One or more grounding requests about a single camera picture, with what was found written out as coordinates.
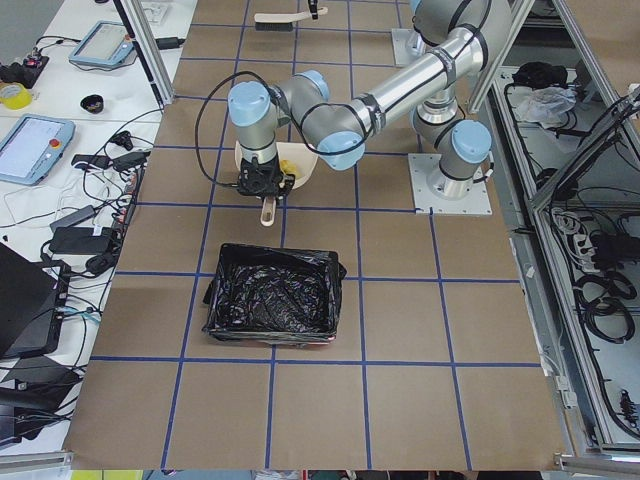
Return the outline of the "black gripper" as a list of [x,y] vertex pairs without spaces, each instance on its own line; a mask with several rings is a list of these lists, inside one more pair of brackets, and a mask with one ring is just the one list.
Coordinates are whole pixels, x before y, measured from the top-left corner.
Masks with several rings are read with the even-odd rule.
[[293,176],[285,174],[278,157],[266,163],[242,159],[239,168],[237,190],[240,195],[254,197],[286,197],[293,189]]

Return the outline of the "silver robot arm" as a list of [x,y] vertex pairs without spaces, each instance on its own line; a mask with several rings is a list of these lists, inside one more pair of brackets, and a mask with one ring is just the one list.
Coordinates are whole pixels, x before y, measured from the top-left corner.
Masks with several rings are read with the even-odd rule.
[[335,170],[359,161],[366,141],[461,78],[481,72],[506,44],[506,1],[414,1],[414,30],[426,51],[408,66],[347,104],[332,104],[315,70],[267,85],[233,86],[227,103],[242,157],[237,190],[244,196],[284,197],[293,187],[280,169],[276,131],[291,123],[309,150]]

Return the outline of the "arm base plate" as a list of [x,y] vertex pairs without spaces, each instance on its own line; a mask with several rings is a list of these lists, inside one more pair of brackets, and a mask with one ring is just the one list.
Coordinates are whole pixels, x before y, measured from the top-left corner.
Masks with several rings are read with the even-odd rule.
[[491,216],[493,211],[481,166],[467,180],[453,180],[440,169],[440,154],[408,155],[416,214],[446,216]]
[[412,29],[394,28],[391,30],[391,39],[396,67],[411,64],[427,50],[421,35]]

